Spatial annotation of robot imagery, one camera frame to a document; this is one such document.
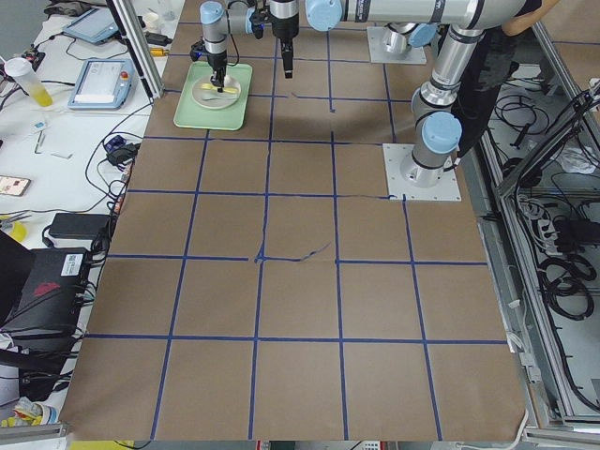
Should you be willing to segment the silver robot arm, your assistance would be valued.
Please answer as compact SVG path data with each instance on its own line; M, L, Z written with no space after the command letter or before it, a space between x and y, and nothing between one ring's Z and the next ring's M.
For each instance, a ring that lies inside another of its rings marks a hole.
M224 93L228 67L228 39L236 34L263 37L264 27L270 25L273 36L280 44L284 76L293 76L293 40L299 34L298 1L240 1L223 5L219 1L205 1L200 5L202 39L200 48L190 53L196 60L206 56L212 69L209 89ZM388 36L383 41L385 50L400 54L406 49L428 45L437 32L437 26L417 22L390 22L384 27Z
M536 1L518 0L306 1L305 11L308 23L318 31L346 21L448 26L430 79L412 99L416 144L400 164L404 179L429 188L438 183L445 161L458 147L462 126L450 110L477 43L488 29L537 6Z

